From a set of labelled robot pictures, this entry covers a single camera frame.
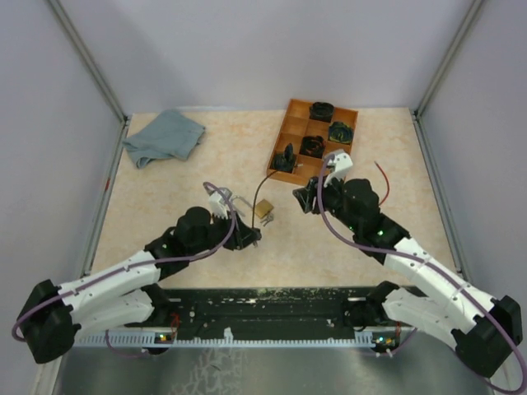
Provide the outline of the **brass padlock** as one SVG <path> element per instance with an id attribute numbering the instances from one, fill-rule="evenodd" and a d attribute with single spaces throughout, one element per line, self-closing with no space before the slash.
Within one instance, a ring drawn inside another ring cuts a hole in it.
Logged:
<path id="1" fill-rule="evenodd" d="M 267 201 L 266 199 L 261 200 L 260 202 L 257 202 L 255 204 L 249 202 L 247 199 L 242 197 L 241 195 L 234 195 L 231 200 L 233 202 L 239 200 L 243 202 L 246 206 L 248 206 L 250 209 L 254 209 L 254 214 L 259 218 L 263 219 L 264 217 L 268 216 L 273 212 L 274 206 Z"/>

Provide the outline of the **black cable lock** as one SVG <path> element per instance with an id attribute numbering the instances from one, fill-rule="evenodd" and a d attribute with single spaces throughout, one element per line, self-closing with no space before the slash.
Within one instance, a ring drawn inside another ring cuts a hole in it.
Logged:
<path id="1" fill-rule="evenodd" d="M 291 195 L 294 187 L 298 187 L 296 181 L 299 181 L 299 176 L 295 174 L 296 166 L 293 167 L 291 173 L 282 172 L 279 170 L 267 167 L 262 174 L 262 179 L 256 184 L 252 203 L 255 204 L 263 199 L 269 201 L 273 206 L 274 220 L 278 221 L 278 215 L 284 210 L 291 208 L 293 197 Z M 261 230 L 268 230 L 271 223 L 263 227 L 260 225 L 262 219 L 259 219 L 254 214 L 254 209 L 250 214 L 250 227 Z"/>

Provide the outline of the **red cable lock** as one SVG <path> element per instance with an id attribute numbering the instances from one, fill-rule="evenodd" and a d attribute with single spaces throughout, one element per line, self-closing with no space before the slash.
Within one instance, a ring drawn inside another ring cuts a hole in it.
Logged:
<path id="1" fill-rule="evenodd" d="M 378 161 L 375 161 L 375 166 L 376 168 L 380 171 L 384 181 L 385 181 L 385 195 L 381 198 L 380 202 L 379 202 L 379 206 L 382 206 L 386 200 L 389 198 L 389 195 L 390 195 L 390 192 L 391 192 L 391 186 L 390 186 L 390 182 L 389 182 L 389 177 L 388 175 L 386 174 L 385 170 L 382 168 L 382 166 L 379 164 Z"/>

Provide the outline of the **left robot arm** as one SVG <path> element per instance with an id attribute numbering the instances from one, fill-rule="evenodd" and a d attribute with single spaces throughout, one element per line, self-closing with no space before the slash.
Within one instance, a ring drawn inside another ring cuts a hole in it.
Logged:
<path id="1" fill-rule="evenodd" d="M 160 281 L 218 249 L 238 251 L 261 239 L 239 214 L 212 215 L 191 207 L 144 249 L 121 263 L 75 281 L 37 284 L 12 336 L 24 342 L 39 365 L 66 354 L 74 342 L 116 327 L 178 327 L 178 316 Z"/>

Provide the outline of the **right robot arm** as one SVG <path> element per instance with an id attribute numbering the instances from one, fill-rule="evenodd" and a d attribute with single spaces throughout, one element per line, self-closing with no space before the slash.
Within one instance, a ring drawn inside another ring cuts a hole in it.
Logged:
<path id="1" fill-rule="evenodd" d="M 330 182 L 312 178 L 293 191 L 305 213 L 330 214 L 352 233 L 352 242 L 381 265 L 409 279 L 416 297 L 389 282 L 368 304 L 380 326 L 407 323 L 444 342 L 474 373 L 489 379 L 523 340 L 520 305 L 479 290 L 434 259 L 400 224 L 380 210 L 367 179 Z"/>

